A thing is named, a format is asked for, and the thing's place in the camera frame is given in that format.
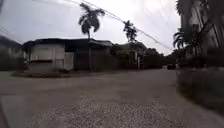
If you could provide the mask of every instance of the car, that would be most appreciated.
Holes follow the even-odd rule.
[[[176,69],[176,65],[175,64],[168,64],[167,69],[168,70],[174,70],[174,69]]]

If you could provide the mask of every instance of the roof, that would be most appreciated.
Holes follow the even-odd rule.
[[[16,41],[13,41],[5,36],[0,35],[0,45],[3,45],[5,47],[10,48],[21,48],[21,44],[17,43]]]
[[[112,43],[106,40],[95,40],[95,39],[37,39],[35,41],[28,41],[23,44],[23,50],[27,51],[37,44],[62,44],[66,45],[69,49],[74,48],[86,48],[86,47],[112,47]]]

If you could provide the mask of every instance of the palm tree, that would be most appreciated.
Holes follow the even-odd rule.
[[[130,21],[128,20],[127,22],[124,22],[125,26],[124,26],[124,30],[126,32],[126,36],[128,39],[129,43],[135,43],[136,42],[136,37],[137,37],[137,30],[134,27],[134,25],[132,23],[130,23]]]
[[[179,31],[174,34],[173,47],[178,49],[184,48],[189,43],[189,34],[183,28],[179,28]]]
[[[201,51],[200,48],[201,36],[195,29],[195,26],[191,26],[187,29],[180,28],[177,33],[174,34],[173,46],[177,46],[178,49],[184,49],[191,54],[195,49],[195,55],[198,55]]]
[[[105,12],[102,9],[92,9],[90,6],[81,3],[80,7],[85,11],[84,14],[79,18],[79,25],[83,34],[88,35],[90,39],[90,29],[93,27],[93,31],[96,32],[100,28],[100,21],[98,16],[104,16]]]

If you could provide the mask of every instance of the road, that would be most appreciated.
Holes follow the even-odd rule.
[[[0,73],[11,128],[223,128],[224,120],[176,91],[176,73],[123,72],[28,79]]]

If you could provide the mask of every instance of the tree trunk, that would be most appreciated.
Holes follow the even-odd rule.
[[[90,32],[89,31],[88,31],[87,35],[88,35],[88,39],[90,40]]]
[[[88,31],[87,34],[88,34],[88,43],[90,43],[90,32]],[[88,48],[88,53],[89,53],[89,70],[92,71],[92,51],[91,51],[91,47]]]

